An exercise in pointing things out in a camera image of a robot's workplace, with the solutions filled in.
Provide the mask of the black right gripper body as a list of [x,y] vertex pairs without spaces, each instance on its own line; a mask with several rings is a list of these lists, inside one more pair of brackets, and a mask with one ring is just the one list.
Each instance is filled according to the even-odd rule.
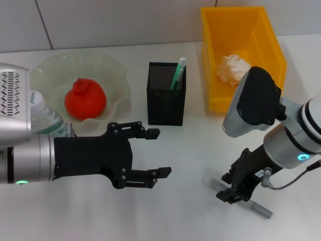
[[244,189],[244,201],[248,201],[251,198],[255,188],[262,181],[262,177],[258,177],[255,174],[267,167],[273,169],[273,162],[267,155],[263,145],[253,152],[249,151],[248,148],[242,152],[234,168],[232,187]]

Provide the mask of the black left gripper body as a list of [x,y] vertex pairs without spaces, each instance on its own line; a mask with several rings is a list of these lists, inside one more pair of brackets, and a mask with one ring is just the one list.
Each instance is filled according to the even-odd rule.
[[103,175],[116,189],[129,187],[132,151],[124,128],[132,123],[109,123],[96,137],[54,138],[54,178]]

